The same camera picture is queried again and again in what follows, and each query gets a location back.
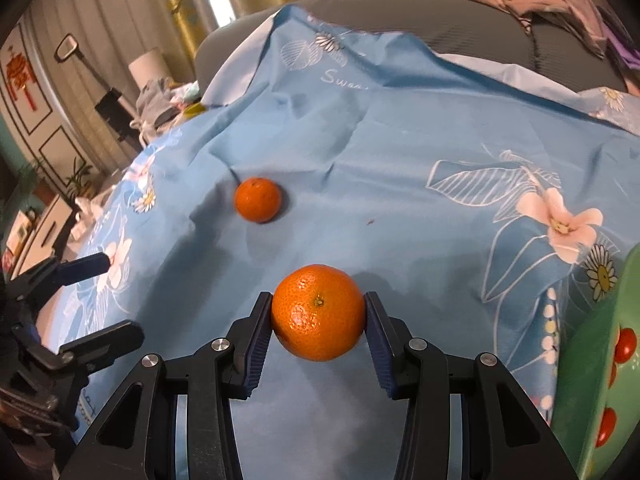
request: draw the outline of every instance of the blue floral fabric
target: blue floral fabric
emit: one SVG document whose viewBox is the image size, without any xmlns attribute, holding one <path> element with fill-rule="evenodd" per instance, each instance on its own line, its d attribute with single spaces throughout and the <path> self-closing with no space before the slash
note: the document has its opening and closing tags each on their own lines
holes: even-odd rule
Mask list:
<svg viewBox="0 0 640 480">
<path fill-rule="evenodd" d="M 92 377 L 78 436 L 140 356 L 191 354 L 312 263 L 377 291 L 449 354 L 494 352 L 550 420 L 563 337 L 638 240 L 640 139 L 411 35 L 354 32 L 295 7 L 274 17 L 250 81 L 136 159 L 80 254 L 104 251 L 112 266 L 64 291 L 50 344 L 123 319 L 146 340 Z M 256 175 L 287 195 L 268 224 L 233 207 Z M 364 339 L 312 363 L 273 338 L 260 386 L 232 404 L 244 476 L 392 478 L 405 410 L 378 387 Z M 184 475 L 183 413 L 177 431 Z M 454 438 L 458 476 L 460 456 Z"/>
</svg>

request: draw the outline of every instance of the mandarin orange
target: mandarin orange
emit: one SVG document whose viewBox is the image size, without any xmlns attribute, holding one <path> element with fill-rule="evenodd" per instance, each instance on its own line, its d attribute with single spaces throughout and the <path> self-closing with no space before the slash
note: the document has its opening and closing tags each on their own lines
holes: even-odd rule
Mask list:
<svg viewBox="0 0 640 480">
<path fill-rule="evenodd" d="M 252 177 L 236 189 L 234 205 L 245 220 L 264 223 L 278 214 L 282 194 L 278 185 L 268 178 Z"/>
<path fill-rule="evenodd" d="M 287 276 L 271 303 L 276 336 L 293 355 L 328 361 L 353 348 L 365 323 L 362 293 L 348 274 L 310 265 Z"/>
</svg>

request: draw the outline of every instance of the teal wall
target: teal wall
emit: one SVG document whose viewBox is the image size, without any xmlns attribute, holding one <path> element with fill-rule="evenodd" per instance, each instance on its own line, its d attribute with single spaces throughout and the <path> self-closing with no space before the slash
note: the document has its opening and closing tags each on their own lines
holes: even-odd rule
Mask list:
<svg viewBox="0 0 640 480">
<path fill-rule="evenodd" d="M 18 170 L 27 162 L 2 116 L 0 116 L 0 155 L 14 173 L 18 173 Z"/>
</svg>

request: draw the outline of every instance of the drawer handle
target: drawer handle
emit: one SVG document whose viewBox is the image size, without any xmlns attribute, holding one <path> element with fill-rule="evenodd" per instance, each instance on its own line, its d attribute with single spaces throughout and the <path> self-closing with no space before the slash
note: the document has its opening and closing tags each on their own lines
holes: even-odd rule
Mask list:
<svg viewBox="0 0 640 480">
<path fill-rule="evenodd" d="M 55 221 L 53 222 L 53 224 L 51 224 L 51 227 L 49 228 L 49 231 L 47 232 L 47 235 L 44 237 L 44 240 L 42 241 L 42 245 L 41 247 L 44 247 L 45 245 L 47 245 L 50 236 L 52 235 L 54 229 L 56 228 L 56 223 Z"/>
</svg>

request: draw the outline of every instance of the green tray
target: green tray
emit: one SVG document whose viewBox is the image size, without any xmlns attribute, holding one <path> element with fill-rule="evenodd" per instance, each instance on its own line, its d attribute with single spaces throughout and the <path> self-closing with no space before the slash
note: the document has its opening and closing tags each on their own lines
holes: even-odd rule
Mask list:
<svg viewBox="0 0 640 480">
<path fill-rule="evenodd" d="M 580 480 L 600 478 L 640 420 L 640 354 L 618 364 L 609 388 L 620 328 L 640 336 L 640 245 L 626 259 L 618 285 L 594 309 L 566 348 L 558 369 L 551 428 Z M 613 433 L 596 448 L 605 407 L 616 412 Z"/>
</svg>

